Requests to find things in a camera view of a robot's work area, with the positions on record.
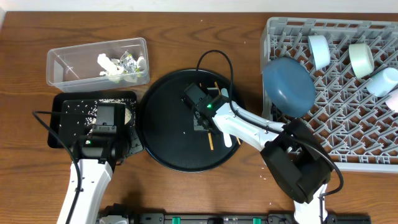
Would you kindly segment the clear plastic waste bin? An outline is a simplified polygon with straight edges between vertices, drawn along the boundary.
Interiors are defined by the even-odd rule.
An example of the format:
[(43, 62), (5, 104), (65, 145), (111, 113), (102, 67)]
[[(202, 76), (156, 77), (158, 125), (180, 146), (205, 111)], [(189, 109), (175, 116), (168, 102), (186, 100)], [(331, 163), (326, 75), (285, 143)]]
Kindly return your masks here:
[[(100, 76), (104, 69), (97, 63), (98, 55), (106, 54), (111, 60), (119, 60), (125, 51), (132, 54), (136, 61), (144, 56), (147, 68), (143, 72)], [(99, 91), (147, 84), (150, 75), (146, 40), (137, 37), (51, 49), (47, 53), (46, 78), (48, 85), (63, 92)]]

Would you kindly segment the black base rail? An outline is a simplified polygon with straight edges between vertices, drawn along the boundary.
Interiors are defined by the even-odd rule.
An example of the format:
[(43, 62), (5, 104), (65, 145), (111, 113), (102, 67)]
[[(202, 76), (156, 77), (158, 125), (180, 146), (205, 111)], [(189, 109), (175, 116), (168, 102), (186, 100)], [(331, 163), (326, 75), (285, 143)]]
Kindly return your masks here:
[(107, 215), (97, 218), (100, 224), (294, 224), (291, 214), (269, 215), (164, 215), (141, 213)]

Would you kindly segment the left wooden chopstick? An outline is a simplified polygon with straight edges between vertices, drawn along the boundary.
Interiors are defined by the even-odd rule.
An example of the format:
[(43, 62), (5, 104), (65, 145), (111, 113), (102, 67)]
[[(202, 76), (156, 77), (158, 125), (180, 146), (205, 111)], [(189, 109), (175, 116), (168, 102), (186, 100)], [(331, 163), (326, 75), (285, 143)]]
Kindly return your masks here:
[(209, 145), (210, 145), (211, 151), (214, 151), (214, 145), (213, 145), (213, 140), (212, 140), (210, 131), (208, 131), (208, 140), (209, 140)]

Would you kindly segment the round black serving tray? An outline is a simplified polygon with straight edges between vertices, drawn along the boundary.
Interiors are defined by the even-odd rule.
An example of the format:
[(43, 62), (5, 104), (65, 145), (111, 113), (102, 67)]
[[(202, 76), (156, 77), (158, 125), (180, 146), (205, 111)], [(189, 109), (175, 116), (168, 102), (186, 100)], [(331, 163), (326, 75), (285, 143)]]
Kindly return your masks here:
[(178, 70), (159, 78), (139, 105), (136, 128), (142, 145), (160, 164), (181, 172), (203, 172), (226, 162), (239, 149), (232, 138), (226, 147), (223, 135), (193, 129), (193, 111), (183, 102), (184, 90), (192, 83), (205, 88), (228, 88), (230, 80), (209, 70)]

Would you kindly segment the mint green bowl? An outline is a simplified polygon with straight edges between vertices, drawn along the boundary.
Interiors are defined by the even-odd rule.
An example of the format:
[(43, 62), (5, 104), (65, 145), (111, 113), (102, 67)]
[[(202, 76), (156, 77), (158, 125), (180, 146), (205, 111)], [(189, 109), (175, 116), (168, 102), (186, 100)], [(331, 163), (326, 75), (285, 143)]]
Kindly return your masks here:
[(351, 66), (356, 78), (363, 78), (374, 71), (372, 52), (367, 44), (351, 44), (348, 51)]

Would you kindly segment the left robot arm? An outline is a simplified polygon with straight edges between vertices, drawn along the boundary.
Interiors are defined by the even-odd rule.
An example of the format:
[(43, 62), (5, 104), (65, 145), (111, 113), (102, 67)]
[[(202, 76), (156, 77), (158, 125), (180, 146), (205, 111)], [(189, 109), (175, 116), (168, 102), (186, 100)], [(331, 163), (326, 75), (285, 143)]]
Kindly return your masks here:
[(99, 102), (91, 132), (72, 144), (70, 180), (58, 223), (95, 223), (117, 164), (130, 156), (135, 114), (130, 103)]

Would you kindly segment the grey dishwasher rack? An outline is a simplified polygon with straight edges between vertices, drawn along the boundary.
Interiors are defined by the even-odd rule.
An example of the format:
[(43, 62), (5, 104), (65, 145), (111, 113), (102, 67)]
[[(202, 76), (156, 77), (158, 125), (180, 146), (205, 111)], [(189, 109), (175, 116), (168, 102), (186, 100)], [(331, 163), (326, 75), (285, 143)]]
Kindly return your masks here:
[[(308, 36), (323, 35), (330, 64), (315, 69)], [(397, 172), (397, 113), (386, 97), (370, 94), (370, 78), (356, 78), (349, 60), (351, 44), (367, 44), (375, 72), (397, 67), (397, 23), (272, 17), (261, 36), (261, 65), (282, 57), (298, 61), (316, 89), (315, 103), (303, 117), (321, 145), (343, 171)]]

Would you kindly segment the yellow foil snack wrapper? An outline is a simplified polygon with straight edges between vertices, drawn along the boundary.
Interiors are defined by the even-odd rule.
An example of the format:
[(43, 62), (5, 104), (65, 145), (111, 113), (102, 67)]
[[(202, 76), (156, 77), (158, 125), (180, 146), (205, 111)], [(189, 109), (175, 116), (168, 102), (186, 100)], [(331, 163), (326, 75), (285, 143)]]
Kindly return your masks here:
[(137, 61), (128, 51), (124, 52), (119, 59), (119, 63), (123, 66), (126, 73), (134, 73), (137, 71)]

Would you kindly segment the dark blue plate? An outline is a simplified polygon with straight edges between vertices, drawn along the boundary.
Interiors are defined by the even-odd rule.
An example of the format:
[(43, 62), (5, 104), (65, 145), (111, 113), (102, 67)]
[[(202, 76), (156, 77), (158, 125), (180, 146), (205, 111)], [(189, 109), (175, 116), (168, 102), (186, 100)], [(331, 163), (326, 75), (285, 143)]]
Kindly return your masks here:
[(300, 118), (315, 103), (315, 85), (309, 72), (292, 58), (278, 58), (265, 65), (263, 87), (271, 102), (283, 114)]

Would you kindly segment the wooden chopstick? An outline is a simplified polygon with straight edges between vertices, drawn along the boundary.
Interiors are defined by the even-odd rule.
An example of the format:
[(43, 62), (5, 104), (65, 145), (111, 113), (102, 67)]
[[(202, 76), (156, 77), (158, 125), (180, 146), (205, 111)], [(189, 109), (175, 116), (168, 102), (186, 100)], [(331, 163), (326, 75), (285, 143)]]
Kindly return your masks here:
[(209, 145), (210, 145), (211, 151), (214, 151), (214, 145), (213, 145), (213, 140), (212, 140), (210, 131), (208, 131), (208, 140), (209, 140)]
[[(218, 93), (221, 94), (221, 90), (217, 84), (217, 82), (215, 82), (215, 87), (218, 90)], [(223, 133), (223, 137), (224, 137), (224, 144), (226, 147), (231, 147), (232, 146), (232, 140), (231, 140), (231, 136), (229, 134)]]

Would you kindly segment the light blue bowl with rice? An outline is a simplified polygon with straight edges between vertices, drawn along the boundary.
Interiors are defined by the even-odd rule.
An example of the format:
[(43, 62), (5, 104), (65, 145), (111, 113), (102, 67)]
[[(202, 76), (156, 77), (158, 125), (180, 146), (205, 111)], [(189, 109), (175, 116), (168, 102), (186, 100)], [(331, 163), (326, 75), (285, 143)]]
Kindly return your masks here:
[(330, 51), (328, 42), (323, 35), (308, 36), (308, 44), (313, 56), (315, 69), (321, 70), (330, 64)]

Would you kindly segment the black rectangular tray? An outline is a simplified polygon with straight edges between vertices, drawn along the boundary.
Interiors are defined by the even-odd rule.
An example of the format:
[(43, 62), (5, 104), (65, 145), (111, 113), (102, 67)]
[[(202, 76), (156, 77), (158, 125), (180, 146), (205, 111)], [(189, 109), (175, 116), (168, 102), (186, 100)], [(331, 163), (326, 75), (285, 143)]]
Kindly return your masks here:
[(114, 148), (128, 151), (131, 148), (135, 127), (137, 96), (132, 91), (94, 91), (79, 93), (60, 93), (53, 99), (50, 127), (67, 146), (81, 142), (83, 148), (100, 147), (100, 137), (96, 124), (98, 107), (103, 104), (115, 106)]

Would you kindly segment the light blue cup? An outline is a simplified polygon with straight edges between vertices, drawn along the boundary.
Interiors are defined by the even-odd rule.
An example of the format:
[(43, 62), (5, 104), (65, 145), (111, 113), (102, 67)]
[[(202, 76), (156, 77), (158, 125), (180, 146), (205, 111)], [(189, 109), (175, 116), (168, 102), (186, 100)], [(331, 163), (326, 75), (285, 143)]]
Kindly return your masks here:
[(387, 67), (373, 75), (366, 89), (376, 97), (386, 96), (397, 85), (397, 69)]

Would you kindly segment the white tissue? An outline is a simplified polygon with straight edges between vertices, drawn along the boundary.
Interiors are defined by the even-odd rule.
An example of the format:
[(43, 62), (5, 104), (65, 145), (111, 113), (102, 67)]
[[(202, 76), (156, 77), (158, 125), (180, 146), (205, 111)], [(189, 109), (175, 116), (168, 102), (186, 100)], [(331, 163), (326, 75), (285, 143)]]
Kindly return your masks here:
[(124, 67), (119, 64), (119, 60), (111, 60), (106, 54), (99, 54), (97, 63), (104, 69), (100, 72), (100, 76), (113, 77), (124, 73)]
[(147, 61), (144, 56), (137, 59), (136, 72), (143, 72), (147, 68)]

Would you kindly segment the white paper cup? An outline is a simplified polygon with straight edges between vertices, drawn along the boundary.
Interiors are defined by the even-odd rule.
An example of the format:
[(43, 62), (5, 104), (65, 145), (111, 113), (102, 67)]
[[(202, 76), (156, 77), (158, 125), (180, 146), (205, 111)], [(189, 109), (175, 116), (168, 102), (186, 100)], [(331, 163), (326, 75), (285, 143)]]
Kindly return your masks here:
[(398, 112), (398, 89), (390, 92), (388, 94), (389, 98), (386, 101), (387, 107), (394, 111), (395, 113)]

